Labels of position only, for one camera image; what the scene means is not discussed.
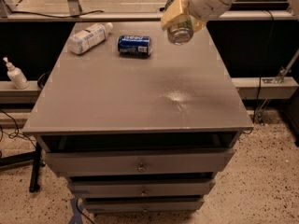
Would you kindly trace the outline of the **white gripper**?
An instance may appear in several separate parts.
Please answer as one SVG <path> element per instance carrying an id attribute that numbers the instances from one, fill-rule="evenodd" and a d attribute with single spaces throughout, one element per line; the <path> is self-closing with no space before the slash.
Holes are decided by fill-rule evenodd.
<path id="1" fill-rule="evenodd" d="M 187 20 L 189 13 L 192 30 L 196 33 L 206 27 L 206 22 L 218 18 L 231 7 L 231 0 L 168 0 L 161 17 L 161 28 L 165 31 L 170 26 Z"/>

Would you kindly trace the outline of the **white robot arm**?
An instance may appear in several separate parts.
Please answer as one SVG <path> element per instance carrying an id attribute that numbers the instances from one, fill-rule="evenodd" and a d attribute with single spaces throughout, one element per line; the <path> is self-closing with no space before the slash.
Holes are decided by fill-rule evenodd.
<path id="1" fill-rule="evenodd" d="M 161 18 L 161 26 L 165 31 L 171 25 L 192 17 L 193 30 L 202 29 L 208 21 L 212 21 L 227 12 L 236 0 L 174 0 L 165 10 Z"/>

